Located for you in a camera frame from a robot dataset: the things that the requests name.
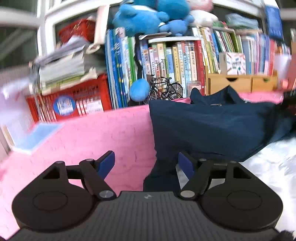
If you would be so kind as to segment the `white shelf frame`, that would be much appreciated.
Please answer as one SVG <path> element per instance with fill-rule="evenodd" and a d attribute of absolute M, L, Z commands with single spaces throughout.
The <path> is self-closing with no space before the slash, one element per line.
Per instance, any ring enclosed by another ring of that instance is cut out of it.
<path fill-rule="evenodd" d="M 37 19 L 40 26 L 37 31 L 39 56 L 51 53 L 56 46 L 55 25 L 76 16 L 97 10 L 100 6 L 116 6 L 121 1 L 37 1 Z M 263 1 L 212 1 L 214 6 L 238 11 L 259 18 L 264 23 Z"/>

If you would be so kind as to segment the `pink bunny towel mat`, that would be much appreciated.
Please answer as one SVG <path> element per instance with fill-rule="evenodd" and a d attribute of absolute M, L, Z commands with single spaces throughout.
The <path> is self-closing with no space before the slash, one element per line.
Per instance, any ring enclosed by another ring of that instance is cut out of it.
<path fill-rule="evenodd" d="M 1 236 L 9 238 L 19 228 L 11 210 L 14 197 L 53 162 L 76 165 L 108 150 L 115 152 L 108 185 L 116 193 L 142 190 L 156 161 L 147 105 L 67 120 L 30 155 L 10 153 L 1 162 Z"/>

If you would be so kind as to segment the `red plastic crate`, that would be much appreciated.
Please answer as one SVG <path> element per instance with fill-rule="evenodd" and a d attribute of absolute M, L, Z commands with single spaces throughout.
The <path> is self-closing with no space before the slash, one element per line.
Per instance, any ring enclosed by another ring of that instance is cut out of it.
<path fill-rule="evenodd" d="M 25 100 L 34 122 L 64 121 L 112 109 L 106 74 L 49 95 L 28 96 Z"/>

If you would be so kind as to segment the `pink bunny plush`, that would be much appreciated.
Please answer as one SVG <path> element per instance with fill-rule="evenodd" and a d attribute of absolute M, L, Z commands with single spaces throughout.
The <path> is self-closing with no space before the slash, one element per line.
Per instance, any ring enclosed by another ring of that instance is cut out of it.
<path fill-rule="evenodd" d="M 192 27 L 212 27 L 218 21 L 218 17 L 211 13 L 213 3 L 211 0 L 189 0 L 190 15 L 194 17 Z"/>

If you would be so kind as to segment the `small patterned box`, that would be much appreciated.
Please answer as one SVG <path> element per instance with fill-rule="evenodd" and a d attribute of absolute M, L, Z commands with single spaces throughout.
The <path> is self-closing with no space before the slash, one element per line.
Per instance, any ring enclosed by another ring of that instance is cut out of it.
<path fill-rule="evenodd" d="M 242 53 L 226 53 L 227 75 L 245 75 L 246 60 Z"/>

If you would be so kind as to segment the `light blue booklet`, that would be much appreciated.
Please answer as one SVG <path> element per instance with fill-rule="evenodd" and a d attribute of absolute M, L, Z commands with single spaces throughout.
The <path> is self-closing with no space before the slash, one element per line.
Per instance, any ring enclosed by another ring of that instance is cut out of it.
<path fill-rule="evenodd" d="M 13 130 L 13 145 L 11 150 L 18 153 L 31 155 L 49 137 L 57 133 L 63 124 L 60 123 L 37 123 L 30 130 L 17 127 Z"/>

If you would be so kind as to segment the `large blue plush toy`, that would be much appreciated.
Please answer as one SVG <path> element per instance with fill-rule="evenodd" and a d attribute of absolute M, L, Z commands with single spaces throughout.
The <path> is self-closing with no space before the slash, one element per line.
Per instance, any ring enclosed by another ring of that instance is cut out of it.
<path fill-rule="evenodd" d="M 161 32 L 183 36 L 193 22 L 188 1 L 124 1 L 112 21 L 129 37 Z"/>

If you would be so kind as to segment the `miniature black bicycle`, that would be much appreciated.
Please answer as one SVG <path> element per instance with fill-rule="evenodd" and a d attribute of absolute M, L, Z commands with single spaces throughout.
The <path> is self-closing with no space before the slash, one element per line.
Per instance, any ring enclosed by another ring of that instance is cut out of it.
<path fill-rule="evenodd" d="M 149 95 L 144 100 L 148 104 L 150 100 L 176 100 L 183 98 L 183 88 L 178 82 L 171 82 L 171 78 L 154 77 L 147 75 L 149 83 Z"/>

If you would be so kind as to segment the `stack of papers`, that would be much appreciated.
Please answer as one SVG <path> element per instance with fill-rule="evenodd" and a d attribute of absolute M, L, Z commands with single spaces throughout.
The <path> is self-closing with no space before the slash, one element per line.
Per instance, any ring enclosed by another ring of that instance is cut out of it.
<path fill-rule="evenodd" d="M 103 49 L 92 49 L 83 37 L 72 36 L 60 48 L 43 57 L 36 58 L 31 66 L 32 93 L 49 94 L 52 89 L 61 89 L 96 79 L 105 74 L 106 60 Z"/>

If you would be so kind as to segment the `row of upright books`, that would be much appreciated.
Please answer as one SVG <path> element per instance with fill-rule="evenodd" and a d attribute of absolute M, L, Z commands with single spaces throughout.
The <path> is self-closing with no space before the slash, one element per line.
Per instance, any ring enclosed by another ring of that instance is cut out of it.
<path fill-rule="evenodd" d="M 226 53 L 242 53 L 246 75 L 278 73 L 277 89 L 288 89 L 285 70 L 289 66 L 287 45 L 260 29 L 231 29 L 227 26 L 192 27 L 188 36 L 163 32 L 138 38 L 143 76 L 171 78 L 183 88 L 183 98 L 196 88 L 205 94 L 206 74 L 224 74 Z"/>

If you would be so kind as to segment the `blue ball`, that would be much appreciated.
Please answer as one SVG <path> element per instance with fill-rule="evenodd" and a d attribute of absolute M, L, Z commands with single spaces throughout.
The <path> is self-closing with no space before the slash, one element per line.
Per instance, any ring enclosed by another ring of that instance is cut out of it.
<path fill-rule="evenodd" d="M 141 102 L 146 100 L 149 95 L 149 88 L 149 83 L 145 79 L 138 79 L 130 87 L 130 99 L 135 102 Z"/>

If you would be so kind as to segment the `navy and white jacket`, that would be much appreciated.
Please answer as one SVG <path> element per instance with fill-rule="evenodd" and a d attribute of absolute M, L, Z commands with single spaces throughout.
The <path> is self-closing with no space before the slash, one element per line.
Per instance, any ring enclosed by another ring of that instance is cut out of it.
<path fill-rule="evenodd" d="M 194 159 L 244 162 L 295 132 L 295 116 L 272 102 L 245 102 L 230 86 L 203 96 L 193 89 L 189 104 L 151 100 L 156 163 L 144 179 L 146 192 L 178 192 L 179 152 Z"/>

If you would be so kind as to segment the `tall blue picture books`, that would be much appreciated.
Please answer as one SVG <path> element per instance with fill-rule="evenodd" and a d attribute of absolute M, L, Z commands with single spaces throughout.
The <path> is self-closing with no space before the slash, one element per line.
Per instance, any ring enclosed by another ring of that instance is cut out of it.
<path fill-rule="evenodd" d="M 137 80 L 134 44 L 135 38 L 128 37 L 123 27 L 106 31 L 105 59 L 113 109 L 126 108 L 130 104 L 130 87 Z"/>

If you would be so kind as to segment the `wooden drawer organizer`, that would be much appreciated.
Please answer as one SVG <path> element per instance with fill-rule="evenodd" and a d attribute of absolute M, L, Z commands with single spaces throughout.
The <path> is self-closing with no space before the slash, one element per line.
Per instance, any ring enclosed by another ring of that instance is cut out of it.
<path fill-rule="evenodd" d="M 205 94 L 214 94 L 228 85 L 238 93 L 269 92 L 278 87 L 278 73 L 274 70 L 271 76 L 206 74 Z"/>

